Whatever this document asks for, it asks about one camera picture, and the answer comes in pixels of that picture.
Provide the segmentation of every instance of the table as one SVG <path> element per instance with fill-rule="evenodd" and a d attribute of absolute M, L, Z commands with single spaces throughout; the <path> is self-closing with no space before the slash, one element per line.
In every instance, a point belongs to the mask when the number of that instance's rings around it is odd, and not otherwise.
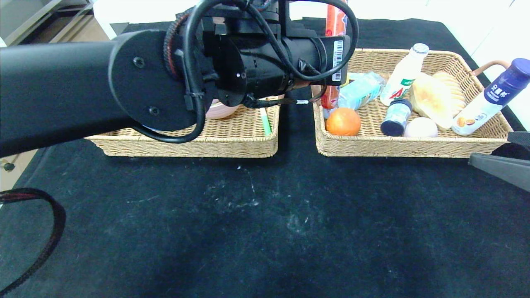
<path fill-rule="evenodd" d="M 441 23 L 360 27 L 359 47 L 422 41 L 475 66 Z M 39 150 L 17 186 L 49 192 L 68 218 L 13 296 L 530 295 L 527 192 L 466 159 L 324 157 L 309 105 L 282 107 L 279 135 L 262 160 L 108 157 L 86 140 Z M 510 144 L 496 154 L 528 158 Z M 0 287 L 34 261 L 51 223 L 37 201 L 0 209 Z"/>

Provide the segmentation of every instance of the wicker basket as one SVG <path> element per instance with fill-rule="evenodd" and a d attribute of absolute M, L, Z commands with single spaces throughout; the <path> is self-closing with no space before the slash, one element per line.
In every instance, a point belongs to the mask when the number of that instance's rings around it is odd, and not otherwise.
<path fill-rule="evenodd" d="M 265 136 L 260 110 L 241 106 L 225 119 L 207 119 L 204 130 L 195 140 L 184 144 L 169 144 L 148 138 L 132 128 L 121 129 L 86 139 L 111 156 L 171 156 L 171 157 L 271 157 L 278 151 L 278 120 L 280 107 L 266 108 L 272 134 Z M 171 136 L 190 133 L 193 127 Z"/>
<path fill-rule="evenodd" d="M 395 65 L 408 50 L 358 49 L 348 65 L 349 72 L 374 71 L 388 79 Z M 444 71 L 455 76 L 469 103 L 484 89 L 479 80 L 470 74 L 464 59 L 456 53 L 431 51 L 423 62 L 427 74 Z M 318 151 L 325 156 L 402 156 L 402 157 L 469 157 L 471 153 L 490 154 L 507 142 L 510 125 L 501 113 L 468 137 L 452 130 L 438 131 L 437 138 L 388 137 L 379 126 L 387 107 L 379 99 L 359 108 L 361 129 L 358 136 L 336 136 L 325 130 L 322 106 L 313 104 L 315 137 Z M 412 113 L 410 119 L 419 115 Z"/>

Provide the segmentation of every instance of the bread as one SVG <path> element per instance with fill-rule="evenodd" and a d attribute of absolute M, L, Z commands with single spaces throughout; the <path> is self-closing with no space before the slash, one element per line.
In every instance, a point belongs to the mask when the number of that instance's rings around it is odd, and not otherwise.
<path fill-rule="evenodd" d="M 451 89 L 451 98 L 453 102 L 451 114 L 453 117 L 456 116 L 465 108 L 465 96 L 460 88 L 458 80 L 446 72 L 435 73 L 432 77 L 438 79 Z"/>
<path fill-rule="evenodd" d="M 432 119 L 441 129 L 453 124 L 451 89 L 441 81 L 420 73 L 411 88 L 412 109 L 423 117 Z"/>

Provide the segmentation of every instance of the barcode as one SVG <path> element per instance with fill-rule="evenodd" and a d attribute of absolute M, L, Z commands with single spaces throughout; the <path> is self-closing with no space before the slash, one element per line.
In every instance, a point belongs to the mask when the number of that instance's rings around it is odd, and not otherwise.
<path fill-rule="evenodd" d="M 333 67 L 339 65 L 342 62 L 342 50 L 344 49 L 344 41 L 337 40 L 333 44 Z M 340 69 L 333 74 L 331 80 L 340 82 L 342 79 L 342 70 Z"/>

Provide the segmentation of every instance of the egg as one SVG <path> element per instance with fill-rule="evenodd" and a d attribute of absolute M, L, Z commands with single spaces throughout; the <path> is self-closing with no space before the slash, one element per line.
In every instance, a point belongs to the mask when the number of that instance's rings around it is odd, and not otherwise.
<path fill-rule="evenodd" d="M 407 125 L 404 137 L 410 138 L 435 138 L 438 136 L 438 126 L 429 118 L 419 117 Z"/>

